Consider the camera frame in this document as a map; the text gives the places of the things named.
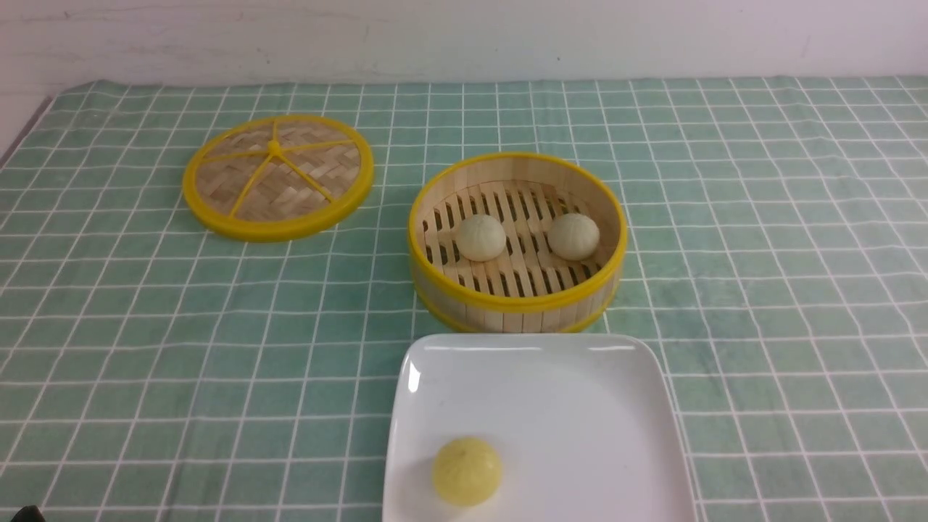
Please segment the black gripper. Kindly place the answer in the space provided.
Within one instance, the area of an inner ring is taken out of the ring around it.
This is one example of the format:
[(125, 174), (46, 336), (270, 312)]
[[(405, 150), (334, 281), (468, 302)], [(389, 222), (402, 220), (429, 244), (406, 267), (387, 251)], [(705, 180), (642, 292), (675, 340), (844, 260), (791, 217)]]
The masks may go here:
[(37, 506), (24, 506), (12, 516), (9, 522), (46, 522), (46, 519)]

